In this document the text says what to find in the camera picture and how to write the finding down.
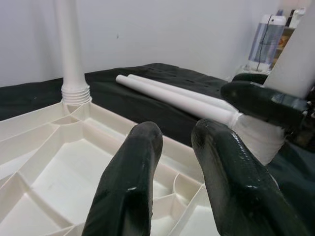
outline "molded plastic tray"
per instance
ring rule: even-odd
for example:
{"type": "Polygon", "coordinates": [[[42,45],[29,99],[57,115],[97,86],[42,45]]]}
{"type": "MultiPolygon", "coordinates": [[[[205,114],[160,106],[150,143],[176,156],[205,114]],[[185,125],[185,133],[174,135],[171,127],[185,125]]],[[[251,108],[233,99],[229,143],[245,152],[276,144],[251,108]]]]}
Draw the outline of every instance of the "molded plastic tray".
{"type": "MultiPolygon", "coordinates": [[[[135,125],[93,103],[1,121],[0,235],[80,236],[100,176],[135,125]]],[[[163,137],[151,235],[219,235],[203,181],[193,150],[163,137]]]]}

